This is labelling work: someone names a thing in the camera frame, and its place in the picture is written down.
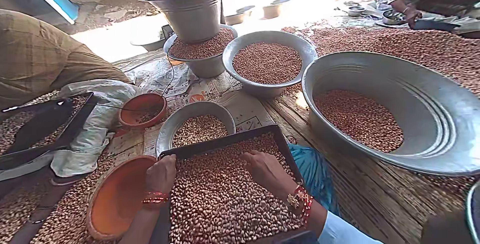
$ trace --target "ground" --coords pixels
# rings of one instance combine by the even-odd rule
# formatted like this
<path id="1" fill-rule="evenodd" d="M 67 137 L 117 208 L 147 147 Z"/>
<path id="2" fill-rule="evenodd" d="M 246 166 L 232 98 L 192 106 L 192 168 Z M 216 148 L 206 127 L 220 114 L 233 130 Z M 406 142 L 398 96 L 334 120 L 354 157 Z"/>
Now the ground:
<path id="1" fill-rule="evenodd" d="M 105 14 L 124 10 L 124 15 L 118 19 L 109 19 Z M 111 26 L 114 22 L 122 22 L 131 18 L 147 15 L 149 11 L 155 11 L 153 6 L 147 2 L 137 0 L 102 0 L 100 2 L 82 3 L 80 13 L 75 20 L 76 24 L 61 24 L 58 28 L 68 34 L 94 29 L 98 27 Z"/>

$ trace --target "black wire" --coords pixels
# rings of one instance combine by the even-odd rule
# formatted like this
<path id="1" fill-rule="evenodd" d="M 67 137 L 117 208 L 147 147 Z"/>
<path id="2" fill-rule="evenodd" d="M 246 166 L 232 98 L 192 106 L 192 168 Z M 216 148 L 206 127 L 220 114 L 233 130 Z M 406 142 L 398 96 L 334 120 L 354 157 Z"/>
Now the black wire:
<path id="1" fill-rule="evenodd" d="M 175 69 L 173 69 L 173 64 L 171 63 L 170 58 L 169 58 L 170 48 L 166 51 L 166 60 L 168 60 L 168 63 L 170 63 L 170 66 L 172 67 L 172 73 L 173 73 L 173 75 L 172 75 L 172 80 L 171 80 L 170 83 L 166 86 L 166 88 L 163 90 L 162 97 L 163 97 L 163 95 L 165 94 L 165 91 L 166 91 L 166 90 L 170 87 L 170 85 L 172 84 L 173 79 L 175 78 Z"/>

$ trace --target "woman's hand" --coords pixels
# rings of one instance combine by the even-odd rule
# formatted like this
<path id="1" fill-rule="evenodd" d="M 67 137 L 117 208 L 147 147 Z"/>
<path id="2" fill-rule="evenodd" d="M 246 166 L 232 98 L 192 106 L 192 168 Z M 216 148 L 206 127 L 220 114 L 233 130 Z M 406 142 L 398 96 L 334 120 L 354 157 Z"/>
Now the woman's hand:
<path id="1" fill-rule="evenodd" d="M 275 156 L 252 150 L 243 153 L 240 158 L 247 161 L 247 169 L 253 180 L 274 196 L 286 201 L 288 195 L 297 188 Z"/>
<path id="2" fill-rule="evenodd" d="M 177 175 L 175 154 L 168 155 L 147 169 L 146 191 L 170 193 Z"/>

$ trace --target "metal tray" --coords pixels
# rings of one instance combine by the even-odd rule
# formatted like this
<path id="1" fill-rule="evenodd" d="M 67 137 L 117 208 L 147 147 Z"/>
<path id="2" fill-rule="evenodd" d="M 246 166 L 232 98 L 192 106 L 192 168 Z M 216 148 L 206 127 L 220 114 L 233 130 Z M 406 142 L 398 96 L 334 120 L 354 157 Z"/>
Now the metal tray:
<path id="1" fill-rule="evenodd" d="M 165 157 L 167 155 L 176 154 L 177 159 L 188 159 L 197 154 L 209 153 L 217 149 L 222 149 L 233 143 L 241 142 L 248 140 L 254 137 L 261 136 L 263 134 L 272 133 L 273 139 L 278 146 L 278 150 L 285 157 L 286 163 L 290 166 L 291 171 L 293 172 L 295 179 L 298 181 L 302 180 L 302 175 L 297 167 L 297 164 L 293 160 L 293 156 L 290 152 L 290 149 L 285 141 L 282 131 L 280 130 L 277 124 L 271 124 L 256 128 L 249 131 L 244 131 L 241 133 L 233 134 L 226 137 L 221 137 L 218 139 L 196 143 L 193 145 L 184 146 L 177 149 L 169 149 L 160 153 L 159 157 Z M 168 209 L 164 209 L 160 213 L 160 217 L 153 231 L 152 237 L 150 238 L 150 243 L 170 243 L 169 241 L 169 231 L 171 228 L 170 224 L 170 202 Z M 304 228 L 291 230 L 284 233 L 278 233 L 271 237 L 261 238 L 256 241 L 251 241 L 249 243 L 273 243 L 281 239 L 288 238 L 292 235 L 298 234 L 299 232 L 304 231 Z"/>
<path id="2" fill-rule="evenodd" d="M 93 95 L 93 92 L 87 92 L 75 96 L 84 96 L 88 97 L 85 103 L 97 103 L 97 98 Z M 15 115 L 21 111 L 38 111 L 44 108 L 46 105 L 56 103 L 57 100 L 50 100 L 44 103 L 34 104 L 30 106 L 20 107 L 14 110 L 9 111 L 10 115 Z M 41 147 L 25 149 L 17 151 L 10 154 L 5 154 L 0 156 L 0 170 L 7 170 L 18 167 L 22 164 L 28 163 L 38 156 L 44 154 L 47 151 L 58 150 L 58 149 L 67 149 L 69 148 L 70 143 L 75 137 L 80 133 L 85 121 L 92 112 L 94 105 L 83 105 L 69 120 L 68 124 L 63 128 L 63 131 L 57 136 L 55 142 L 44 145 Z"/>

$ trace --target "bracelet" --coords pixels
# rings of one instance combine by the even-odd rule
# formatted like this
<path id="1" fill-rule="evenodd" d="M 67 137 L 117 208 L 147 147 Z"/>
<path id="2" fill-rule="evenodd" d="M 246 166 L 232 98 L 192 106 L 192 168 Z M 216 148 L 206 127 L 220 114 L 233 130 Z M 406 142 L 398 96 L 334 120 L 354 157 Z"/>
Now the bracelet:
<path id="1" fill-rule="evenodd" d="M 300 206 L 300 201 L 303 202 L 303 207 L 301 211 L 303 226 L 307 227 L 308 218 L 310 216 L 310 210 L 312 209 L 312 202 L 314 198 L 310 196 L 302 186 L 298 185 L 293 195 L 289 194 L 286 199 L 287 202 L 293 209 L 297 209 Z"/>
<path id="2" fill-rule="evenodd" d="M 169 200 L 169 195 L 160 193 L 160 192 L 147 192 L 147 195 L 145 196 L 145 199 L 143 199 L 141 202 L 143 204 L 159 204 L 159 203 L 164 203 Z"/>

